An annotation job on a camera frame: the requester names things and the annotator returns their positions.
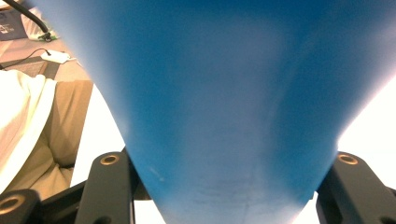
black bracket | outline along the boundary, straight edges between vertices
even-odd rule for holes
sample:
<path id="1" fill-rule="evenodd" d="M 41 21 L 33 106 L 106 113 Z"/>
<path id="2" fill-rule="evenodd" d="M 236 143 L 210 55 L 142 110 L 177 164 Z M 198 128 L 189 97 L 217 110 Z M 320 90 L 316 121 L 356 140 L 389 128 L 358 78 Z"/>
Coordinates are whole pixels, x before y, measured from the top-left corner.
<path id="1" fill-rule="evenodd" d="M 0 224 L 134 223 L 139 183 L 128 155 L 110 152 L 93 161 L 87 181 L 43 202 L 32 189 L 0 195 Z"/>
<path id="2" fill-rule="evenodd" d="M 134 199 L 148 199 L 139 187 L 128 155 L 107 153 L 93 162 L 86 182 L 43 202 L 31 189 L 0 195 L 0 224 L 134 223 Z M 318 218 L 321 224 L 395 224 L 395 195 L 362 159 L 340 152 L 318 189 Z"/>
<path id="3" fill-rule="evenodd" d="M 321 224 L 396 224 L 396 197 L 361 158 L 340 152 L 318 189 Z"/>

blue object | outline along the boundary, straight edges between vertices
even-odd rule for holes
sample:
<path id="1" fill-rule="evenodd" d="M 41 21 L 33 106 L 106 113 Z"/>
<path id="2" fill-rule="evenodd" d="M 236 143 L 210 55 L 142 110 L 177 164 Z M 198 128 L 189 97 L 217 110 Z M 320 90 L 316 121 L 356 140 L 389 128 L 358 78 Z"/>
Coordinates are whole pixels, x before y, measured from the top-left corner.
<path id="1" fill-rule="evenodd" d="M 291 222 L 396 59 L 390 0 L 36 4 L 167 223 Z"/>
<path id="2" fill-rule="evenodd" d="M 23 1 L 21 5 L 31 8 L 30 1 Z M 14 8 L 0 10 L 0 41 L 26 38 L 26 32 L 21 20 L 21 13 Z"/>

beige pants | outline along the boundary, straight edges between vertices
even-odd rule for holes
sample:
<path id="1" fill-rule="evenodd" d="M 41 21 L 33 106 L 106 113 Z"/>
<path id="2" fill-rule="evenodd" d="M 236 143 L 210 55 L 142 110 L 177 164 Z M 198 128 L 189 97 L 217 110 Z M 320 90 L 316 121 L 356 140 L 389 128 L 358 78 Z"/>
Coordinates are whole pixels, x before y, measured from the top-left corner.
<path id="1" fill-rule="evenodd" d="M 57 83 L 44 130 L 6 191 L 35 189 L 44 200 L 69 188 L 91 93 L 90 81 Z"/>

blue funnel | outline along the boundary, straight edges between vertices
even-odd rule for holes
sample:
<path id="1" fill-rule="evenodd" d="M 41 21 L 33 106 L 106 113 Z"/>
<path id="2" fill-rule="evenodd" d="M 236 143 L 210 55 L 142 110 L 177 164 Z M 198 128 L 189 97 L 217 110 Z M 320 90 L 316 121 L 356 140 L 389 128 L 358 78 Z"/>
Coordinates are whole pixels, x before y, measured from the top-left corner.
<path id="1" fill-rule="evenodd" d="M 390 0 L 36 4 L 166 223 L 291 222 L 396 59 Z"/>

brass insert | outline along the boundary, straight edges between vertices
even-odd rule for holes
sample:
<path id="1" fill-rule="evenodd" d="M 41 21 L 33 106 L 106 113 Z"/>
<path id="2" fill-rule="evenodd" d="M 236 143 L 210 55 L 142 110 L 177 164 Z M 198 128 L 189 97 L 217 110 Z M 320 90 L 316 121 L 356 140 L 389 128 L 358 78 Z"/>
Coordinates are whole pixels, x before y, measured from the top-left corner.
<path id="1" fill-rule="evenodd" d="M 25 198 L 21 194 L 11 195 L 0 202 L 0 215 L 7 214 L 23 204 Z"/>
<path id="2" fill-rule="evenodd" d="M 120 158 L 117 155 L 109 155 L 100 160 L 103 165 L 111 165 L 116 163 Z"/>
<path id="3" fill-rule="evenodd" d="M 351 156 L 348 156 L 348 155 L 346 155 L 346 154 L 340 154 L 340 155 L 338 155 L 338 160 L 339 160 L 339 161 L 342 161 L 342 162 L 344 162 L 344 163 L 346 163 L 346 164 L 349 164 L 349 165 L 356 165 L 356 164 L 358 164 L 358 160 L 356 160 L 355 158 L 353 158 L 353 157 L 351 157 Z"/>

